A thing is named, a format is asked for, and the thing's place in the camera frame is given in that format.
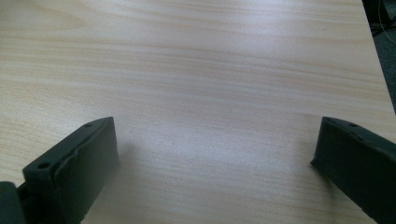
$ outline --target light wood grain surface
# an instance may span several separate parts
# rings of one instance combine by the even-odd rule
[[[321,117],[396,140],[361,0],[2,0],[0,179],[113,116],[84,223],[374,223],[312,169]]]

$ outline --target black clamp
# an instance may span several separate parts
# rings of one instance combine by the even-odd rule
[[[113,118],[84,124],[23,168],[17,189],[0,182],[0,223],[80,223],[119,164]]]
[[[396,145],[361,126],[323,118],[311,164],[377,223],[396,223]]]

